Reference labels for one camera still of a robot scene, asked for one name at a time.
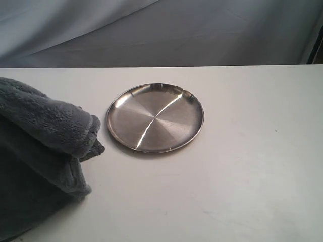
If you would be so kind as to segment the grey fluffy towel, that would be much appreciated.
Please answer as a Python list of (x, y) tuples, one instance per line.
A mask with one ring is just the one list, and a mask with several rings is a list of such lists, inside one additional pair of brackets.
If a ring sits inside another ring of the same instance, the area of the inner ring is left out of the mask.
[(1, 78), (1, 241), (91, 193), (81, 163), (104, 152), (99, 129), (81, 107)]

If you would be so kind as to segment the round stainless steel plate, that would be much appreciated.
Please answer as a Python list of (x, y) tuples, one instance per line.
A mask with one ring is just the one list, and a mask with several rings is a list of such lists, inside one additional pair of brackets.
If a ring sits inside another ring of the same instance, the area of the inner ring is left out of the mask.
[(121, 145), (143, 153), (167, 153), (189, 144), (201, 131), (204, 110), (191, 92), (150, 83), (119, 95), (106, 112), (106, 127)]

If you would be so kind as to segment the grey backdrop cloth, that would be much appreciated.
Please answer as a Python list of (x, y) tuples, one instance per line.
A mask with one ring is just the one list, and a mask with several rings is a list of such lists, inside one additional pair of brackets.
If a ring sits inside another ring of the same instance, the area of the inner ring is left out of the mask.
[(322, 1), (1, 1), (1, 67), (306, 63)]

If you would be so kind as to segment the black stand pole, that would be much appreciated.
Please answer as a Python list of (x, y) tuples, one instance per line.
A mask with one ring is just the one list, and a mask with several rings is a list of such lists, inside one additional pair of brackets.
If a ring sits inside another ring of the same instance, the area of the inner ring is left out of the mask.
[(322, 64), (322, 29), (318, 34), (313, 49), (307, 60), (307, 64)]

